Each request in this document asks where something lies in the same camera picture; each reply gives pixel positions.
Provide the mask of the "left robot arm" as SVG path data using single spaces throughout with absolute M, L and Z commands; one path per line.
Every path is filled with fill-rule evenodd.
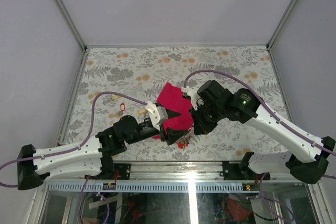
M 162 124 L 154 126 L 150 118 L 138 123 L 126 115 L 112 127 L 86 141 L 53 148 L 36 149 L 28 144 L 20 149 L 17 164 L 18 190 L 41 186 L 45 180 L 57 177 L 88 177 L 109 179 L 114 175 L 113 156 L 125 152 L 127 145 L 159 136 L 168 145 L 188 133 Z

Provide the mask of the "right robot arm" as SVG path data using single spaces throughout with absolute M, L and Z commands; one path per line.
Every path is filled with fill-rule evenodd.
M 255 92 L 241 88 L 231 93 L 217 81 L 209 80 L 199 88 L 185 87 L 183 93 L 191 100 L 196 135 L 208 134 L 220 120 L 228 119 L 254 127 L 286 148 L 286 152 L 276 154 L 248 152 L 239 164 L 243 178 L 285 173 L 315 184 L 325 175 L 335 140 L 306 132 L 275 112 Z

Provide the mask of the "large keyring with keys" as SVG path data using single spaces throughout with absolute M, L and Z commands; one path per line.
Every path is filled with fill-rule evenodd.
M 194 137 L 194 127 L 192 126 L 189 130 L 188 133 L 184 136 L 182 136 L 178 141 L 177 141 L 177 146 L 178 148 L 184 150 L 186 147 L 189 146 L 190 142 L 192 141 Z

